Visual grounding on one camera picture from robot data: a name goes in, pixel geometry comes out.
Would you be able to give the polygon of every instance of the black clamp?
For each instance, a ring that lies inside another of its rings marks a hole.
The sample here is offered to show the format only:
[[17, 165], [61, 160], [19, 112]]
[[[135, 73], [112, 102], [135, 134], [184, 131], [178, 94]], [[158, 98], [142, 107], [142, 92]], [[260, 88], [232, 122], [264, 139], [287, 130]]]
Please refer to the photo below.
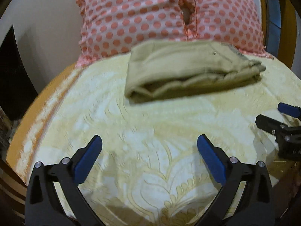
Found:
[[[222, 188], [195, 226], [273, 226], [272, 185], [265, 163], [251, 165], [229, 158], [204, 134], [199, 136], [197, 146]], [[87, 178], [101, 149], [101, 138], [95, 135], [71, 159], [66, 157], [54, 165], [35, 164], [25, 201], [26, 226], [105, 226], [77, 187]], [[241, 181], [247, 183], [238, 207], [232, 217], [224, 219]], [[77, 222], [66, 216], [53, 182], [61, 184]]]
[[[301, 108], [298, 106], [280, 103], [278, 111], [301, 120]], [[259, 129], [276, 137], [280, 158], [301, 161], [301, 126], [288, 127], [288, 125], [264, 115], [258, 115], [255, 123]]]
[[[272, 185], [265, 163], [245, 164], [236, 157], [228, 157], [204, 134], [199, 136], [197, 145], [214, 180], [222, 188], [195, 226], [274, 226]], [[246, 186], [237, 209], [224, 220], [242, 181], [246, 181]]]
[[[40, 161], [35, 164], [25, 200], [26, 226], [105, 226], [77, 187], [86, 180], [101, 149], [101, 138], [95, 135], [71, 159], [47, 166]], [[53, 182], [60, 183], [78, 222], [66, 216]]]

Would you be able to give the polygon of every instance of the pillow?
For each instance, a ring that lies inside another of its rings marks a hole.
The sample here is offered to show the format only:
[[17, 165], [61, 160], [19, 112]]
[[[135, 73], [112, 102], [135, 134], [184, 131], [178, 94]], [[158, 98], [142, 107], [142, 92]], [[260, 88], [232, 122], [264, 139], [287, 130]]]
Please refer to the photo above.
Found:
[[233, 44], [241, 52], [271, 57], [264, 50], [263, 32], [253, 0], [184, 0], [193, 4], [189, 39]]
[[187, 40], [179, 0], [77, 0], [83, 17], [77, 65], [126, 53], [148, 39]]

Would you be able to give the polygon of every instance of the fabric fold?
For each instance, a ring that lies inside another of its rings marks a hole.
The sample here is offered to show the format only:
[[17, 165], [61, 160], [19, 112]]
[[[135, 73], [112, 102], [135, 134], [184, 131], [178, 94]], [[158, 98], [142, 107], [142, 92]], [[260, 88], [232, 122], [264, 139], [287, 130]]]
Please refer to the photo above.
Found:
[[125, 97], [134, 102], [255, 83], [265, 67], [227, 43], [150, 40], [131, 50]]

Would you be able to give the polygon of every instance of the bed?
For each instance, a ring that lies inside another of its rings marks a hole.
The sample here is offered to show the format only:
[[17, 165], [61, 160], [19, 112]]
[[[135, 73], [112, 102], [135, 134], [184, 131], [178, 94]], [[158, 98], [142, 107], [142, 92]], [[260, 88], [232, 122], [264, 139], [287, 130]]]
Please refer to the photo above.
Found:
[[[256, 3], [265, 11], [262, 1]], [[262, 14], [267, 25], [267, 16]], [[220, 188], [196, 150], [197, 137], [206, 133], [229, 156], [252, 164], [264, 160], [275, 194], [279, 186], [291, 184], [295, 162], [279, 159], [273, 137], [255, 126], [258, 114], [295, 124], [276, 108], [279, 102], [299, 105], [301, 101], [296, 94], [301, 82], [281, 61], [260, 58], [266, 71], [255, 85], [133, 105], [124, 98], [129, 57], [130, 53], [117, 55], [85, 68], [70, 65], [39, 94], [6, 157], [25, 183], [36, 161], [52, 164], [71, 157], [98, 134], [103, 151], [79, 188], [105, 223], [193, 224]], [[62, 191], [57, 190], [72, 216]], [[243, 184], [228, 216], [242, 191]], [[289, 191], [277, 195], [281, 214]]]

